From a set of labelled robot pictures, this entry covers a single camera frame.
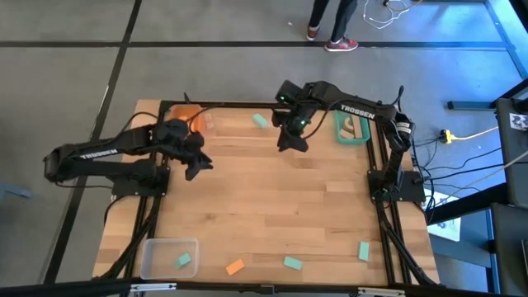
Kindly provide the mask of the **orange rectangular block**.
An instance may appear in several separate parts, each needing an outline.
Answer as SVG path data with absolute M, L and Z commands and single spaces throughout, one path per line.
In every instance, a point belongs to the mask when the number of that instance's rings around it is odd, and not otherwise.
M 233 276 L 245 267 L 243 259 L 238 259 L 225 267 L 228 276 Z

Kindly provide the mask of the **silver metal bracket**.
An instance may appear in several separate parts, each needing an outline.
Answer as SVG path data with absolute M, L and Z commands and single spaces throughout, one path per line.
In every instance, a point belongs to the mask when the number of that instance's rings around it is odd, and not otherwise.
M 356 297 L 406 297 L 404 290 L 359 287 Z
M 143 284 L 132 284 L 130 286 L 131 293 L 144 293 L 149 291 L 162 291 L 162 290 L 176 290 L 177 283 L 143 283 Z

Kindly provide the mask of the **black aluminium table frame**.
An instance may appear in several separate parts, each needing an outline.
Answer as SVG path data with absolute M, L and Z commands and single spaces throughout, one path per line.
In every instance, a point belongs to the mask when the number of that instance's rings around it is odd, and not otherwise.
M 196 238 L 198 274 L 178 281 L 261 285 L 386 285 L 403 271 L 395 246 L 384 238 L 370 198 L 367 172 L 380 167 L 389 145 L 380 132 L 362 145 L 337 142 L 332 114 L 317 113 L 309 150 L 279 152 L 279 131 L 258 127 L 255 113 L 271 117 L 262 102 L 210 102 L 205 153 L 213 169 L 192 181 L 170 162 L 156 238 Z M 370 244 L 369 260 L 357 256 Z M 284 258 L 303 262 L 300 271 Z M 243 259 L 228 276 L 225 267 Z

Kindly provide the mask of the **black seat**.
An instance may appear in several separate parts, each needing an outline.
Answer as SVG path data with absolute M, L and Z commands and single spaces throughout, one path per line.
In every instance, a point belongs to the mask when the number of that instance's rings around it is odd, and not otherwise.
M 500 291 L 528 297 L 528 210 L 491 204 Z

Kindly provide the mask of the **white printed paper sheet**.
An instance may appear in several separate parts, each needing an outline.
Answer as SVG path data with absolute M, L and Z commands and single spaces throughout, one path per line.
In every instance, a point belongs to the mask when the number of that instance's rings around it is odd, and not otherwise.
M 457 197 L 448 196 L 447 194 L 435 192 L 431 195 L 431 190 L 425 189 L 424 194 L 426 200 L 422 203 L 422 209 L 426 210 L 429 205 L 431 208 L 441 206 L 449 202 L 457 200 Z M 450 219 L 436 224 L 427 226 L 427 231 L 430 235 L 435 235 L 440 238 L 448 239 L 453 242 L 460 240 L 460 225 L 461 218 Z

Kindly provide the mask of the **orange plastic bin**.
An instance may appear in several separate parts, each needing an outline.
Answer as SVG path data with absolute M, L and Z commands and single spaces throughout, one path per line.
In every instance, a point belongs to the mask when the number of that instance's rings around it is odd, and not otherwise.
M 167 118 L 184 120 L 192 132 L 203 132 L 205 130 L 205 115 L 200 113 L 200 105 L 173 105 Z

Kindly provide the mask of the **green plastic bin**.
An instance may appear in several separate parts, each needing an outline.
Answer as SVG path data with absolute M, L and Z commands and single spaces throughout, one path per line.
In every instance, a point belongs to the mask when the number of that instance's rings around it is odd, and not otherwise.
M 350 115 L 350 114 L 347 114 L 345 112 L 341 112 L 341 111 L 336 111 L 335 114 L 334 114 L 334 120 L 335 120 L 335 127 L 336 127 L 336 132 L 337 132 L 337 142 L 339 144 L 344 144 L 344 145 L 361 145 L 361 144 L 365 144 L 367 140 L 370 139 L 370 127 L 369 127 L 369 121 L 365 118 L 362 118 L 362 129 L 363 129 L 363 133 L 364 133 L 364 136 L 362 139 L 343 139 L 340 135 L 339 135 L 339 132 L 340 130 L 342 130 L 342 120 L 345 118 L 345 117 L 348 117 L 348 116 L 354 116 L 354 115 Z

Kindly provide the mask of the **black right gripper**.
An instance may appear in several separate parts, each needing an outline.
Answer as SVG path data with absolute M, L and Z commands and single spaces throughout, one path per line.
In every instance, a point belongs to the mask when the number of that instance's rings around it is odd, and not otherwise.
M 304 128 L 311 123 L 315 112 L 320 109 L 320 102 L 311 96 L 313 82 L 302 87 L 290 80 L 285 80 L 276 94 L 279 109 L 272 110 L 271 122 L 286 132 L 280 132 L 277 140 L 279 152 L 290 148 L 305 153 L 309 149 L 307 140 L 302 136 Z

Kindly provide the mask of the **black diagonal beam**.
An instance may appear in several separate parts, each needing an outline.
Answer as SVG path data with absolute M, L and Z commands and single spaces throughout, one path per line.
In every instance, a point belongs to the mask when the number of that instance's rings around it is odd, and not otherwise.
M 505 182 L 427 210 L 425 212 L 427 224 L 437 224 L 486 210 L 492 203 L 508 204 L 508 186 Z

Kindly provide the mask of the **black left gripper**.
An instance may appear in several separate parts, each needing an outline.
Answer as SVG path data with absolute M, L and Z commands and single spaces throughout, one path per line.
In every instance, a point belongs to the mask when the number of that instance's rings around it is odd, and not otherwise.
M 212 160 L 201 151 L 204 137 L 199 132 L 190 132 L 185 120 L 169 120 L 158 127 L 158 145 L 162 153 L 170 158 L 186 162 L 185 178 L 191 181 L 200 170 L 213 169 Z

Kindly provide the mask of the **white printed tag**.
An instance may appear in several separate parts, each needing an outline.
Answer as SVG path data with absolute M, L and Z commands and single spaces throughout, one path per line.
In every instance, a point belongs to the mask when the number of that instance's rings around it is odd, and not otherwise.
M 528 131 L 528 115 L 510 113 L 509 123 L 514 130 Z

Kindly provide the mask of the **blue metal bar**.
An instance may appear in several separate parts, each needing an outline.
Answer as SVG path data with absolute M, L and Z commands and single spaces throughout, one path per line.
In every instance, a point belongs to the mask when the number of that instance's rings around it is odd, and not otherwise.
M 494 101 L 448 101 L 447 107 L 449 110 L 461 110 L 461 111 L 488 111 L 494 110 Z

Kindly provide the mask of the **clear plastic bin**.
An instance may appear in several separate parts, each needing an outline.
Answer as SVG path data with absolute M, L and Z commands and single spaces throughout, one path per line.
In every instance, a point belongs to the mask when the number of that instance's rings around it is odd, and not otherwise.
M 175 267 L 177 258 L 189 252 L 191 262 Z M 144 280 L 191 279 L 198 274 L 200 249 L 196 238 L 149 238 L 144 242 L 139 276 Z

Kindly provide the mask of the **black cart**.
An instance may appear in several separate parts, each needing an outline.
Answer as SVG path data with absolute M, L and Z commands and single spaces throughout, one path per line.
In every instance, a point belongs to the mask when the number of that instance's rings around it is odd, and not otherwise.
M 495 101 L 510 204 L 528 209 L 528 131 L 510 127 L 509 114 L 528 115 L 528 78 Z

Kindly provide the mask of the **blue steel frame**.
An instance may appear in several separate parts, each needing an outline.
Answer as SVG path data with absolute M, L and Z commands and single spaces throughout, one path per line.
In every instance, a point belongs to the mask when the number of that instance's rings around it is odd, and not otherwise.
M 507 35 L 507 32 L 504 30 L 502 23 L 500 22 L 496 12 L 494 11 L 493 5 L 490 3 L 489 0 L 485 0 L 483 4 L 486 7 L 488 11 L 488 15 L 492 19 L 492 22 L 497 30 L 497 33 L 499 34 L 502 40 L 502 43 L 504 44 L 504 48 L 509 54 L 511 61 L 514 63 L 516 70 L 519 73 L 520 77 L 523 79 L 528 78 L 528 72 L 526 71 L 523 63 L 521 62 L 521 59 L 519 58 L 516 52 L 516 48 L 514 44 L 510 41 Z

